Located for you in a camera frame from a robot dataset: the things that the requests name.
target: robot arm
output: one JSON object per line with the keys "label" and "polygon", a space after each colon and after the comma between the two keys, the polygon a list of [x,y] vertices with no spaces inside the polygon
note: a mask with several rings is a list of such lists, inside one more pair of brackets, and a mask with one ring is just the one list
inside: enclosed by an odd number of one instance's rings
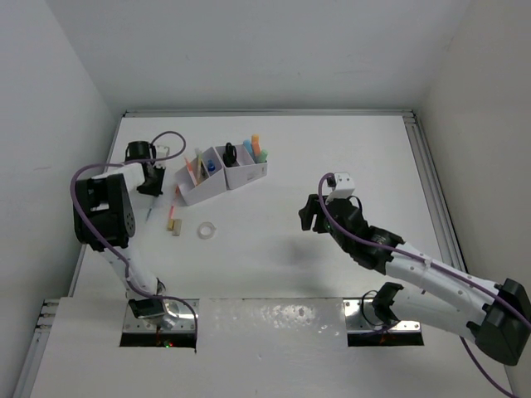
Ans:
{"label": "robot arm", "polygon": [[[433,266],[435,262],[429,256],[399,235],[370,226],[365,221],[362,209],[350,201],[354,184],[348,173],[335,173],[328,179],[328,184],[333,191],[324,197],[326,210],[343,229],[368,244],[347,237],[333,226],[321,208],[318,195],[310,195],[306,206],[299,211],[303,231],[314,224],[313,231],[329,233],[343,251],[362,267],[419,288],[385,283],[373,299],[371,308],[368,308],[373,318],[387,325],[399,320],[417,320],[474,342],[486,355],[505,365],[518,363],[530,334],[525,324],[488,294],[441,271],[448,269],[452,274],[480,285],[509,302],[526,319],[531,319],[531,304],[521,284],[511,279],[506,279],[503,285],[496,284],[462,273],[439,261],[436,267]],[[424,261],[392,252],[389,246],[412,253]]]}
{"label": "robot arm", "polygon": [[[168,150],[168,147],[155,147],[147,142],[134,142],[128,145],[125,159],[161,158],[168,155]],[[131,163],[76,182],[76,197],[83,212],[110,245],[128,260],[128,272],[124,262],[90,232],[76,209],[74,227],[78,241],[100,252],[110,263],[124,284],[134,316],[156,326],[171,328],[178,318],[176,304],[154,297],[163,293],[164,285],[144,266],[134,247],[135,220],[129,200],[133,190],[154,197],[160,195],[164,171],[165,166],[160,161]]]}

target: tape roll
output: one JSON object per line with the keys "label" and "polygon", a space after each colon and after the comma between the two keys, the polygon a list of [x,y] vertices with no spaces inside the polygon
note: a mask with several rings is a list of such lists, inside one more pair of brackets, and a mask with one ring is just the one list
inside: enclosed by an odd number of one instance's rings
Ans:
{"label": "tape roll", "polygon": [[[202,230],[206,228],[208,229],[208,233],[203,233]],[[216,232],[216,227],[211,222],[203,222],[198,228],[197,228],[197,234],[201,239],[210,239],[214,236],[214,233]]]}

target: white wall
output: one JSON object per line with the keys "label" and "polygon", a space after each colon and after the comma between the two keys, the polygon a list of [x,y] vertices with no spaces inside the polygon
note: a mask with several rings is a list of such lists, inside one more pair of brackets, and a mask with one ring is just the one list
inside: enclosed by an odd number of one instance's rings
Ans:
{"label": "white wall", "polygon": [[116,121],[44,0],[0,6],[0,396],[11,396],[45,298],[68,292],[80,246],[68,184]]}
{"label": "white wall", "polygon": [[[421,118],[470,271],[531,294],[529,21],[529,1],[475,2]],[[521,396],[529,369],[531,347],[511,370]]]}
{"label": "white wall", "polygon": [[113,109],[419,104],[468,0],[47,0]]}

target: white organizer box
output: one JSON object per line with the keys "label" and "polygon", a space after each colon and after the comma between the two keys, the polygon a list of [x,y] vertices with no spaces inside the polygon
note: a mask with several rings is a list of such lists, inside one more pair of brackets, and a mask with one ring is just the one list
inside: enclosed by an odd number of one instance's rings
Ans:
{"label": "white organizer box", "polygon": [[[210,197],[214,197],[227,190],[227,182],[225,179],[225,170],[223,168],[222,158],[217,154],[214,147],[210,147],[202,153],[202,160],[205,164],[212,160],[216,169],[213,172],[208,172],[208,178],[201,182],[196,187],[193,185],[192,178],[188,172],[188,168],[184,166],[175,173],[177,186],[181,192],[185,203],[189,206],[195,205],[200,201],[206,201]],[[191,162],[193,175],[197,175],[197,157]]]}
{"label": "white organizer box", "polygon": [[[184,166],[175,173],[177,186],[185,203],[189,206],[200,201],[215,197],[228,189],[237,189],[249,182],[253,182],[267,175],[267,162],[255,163],[252,156],[243,145],[236,147],[236,164],[232,167],[225,167],[223,154],[225,146],[210,147],[202,153],[202,160],[205,164],[212,160],[216,169],[208,173],[208,178],[196,187],[193,185],[188,168]],[[191,162],[193,175],[197,175],[197,157]]]}
{"label": "white organizer box", "polygon": [[[226,167],[223,164],[229,189],[237,189],[267,175],[267,162],[255,163],[243,145],[235,145],[235,147],[236,164],[232,167]],[[220,159],[223,159],[225,146],[216,147],[216,151]]]}

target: green marker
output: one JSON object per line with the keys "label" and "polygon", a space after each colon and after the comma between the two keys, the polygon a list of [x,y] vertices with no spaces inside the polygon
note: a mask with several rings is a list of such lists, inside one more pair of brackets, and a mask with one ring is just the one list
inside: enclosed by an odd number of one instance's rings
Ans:
{"label": "green marker", "polygon": [[258,155],[258,158],[256,159],[257,163],[265,163],[267,160],[267,151],[265,149],[262,149],[260,152],[260,155]]}

